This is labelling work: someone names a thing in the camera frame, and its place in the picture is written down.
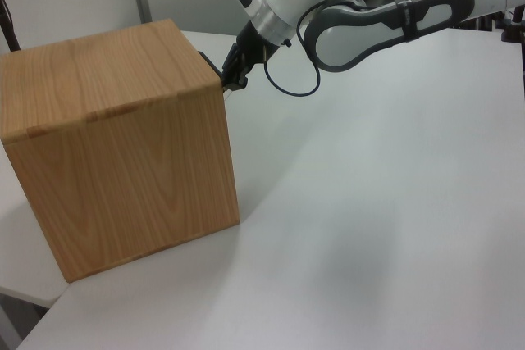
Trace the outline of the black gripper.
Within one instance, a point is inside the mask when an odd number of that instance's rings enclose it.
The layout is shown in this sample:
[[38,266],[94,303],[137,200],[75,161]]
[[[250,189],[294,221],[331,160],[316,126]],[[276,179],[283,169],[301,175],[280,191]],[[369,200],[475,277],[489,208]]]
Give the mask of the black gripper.
[[272,57],[272,44],[268,42],[253,26],[252,22],[246,23],[236,37],[220,71],[208,56],[198,51],[214,73],[222,82],[224,91],[236,91],[247,86],[247,68],[256,64],[263,64]]

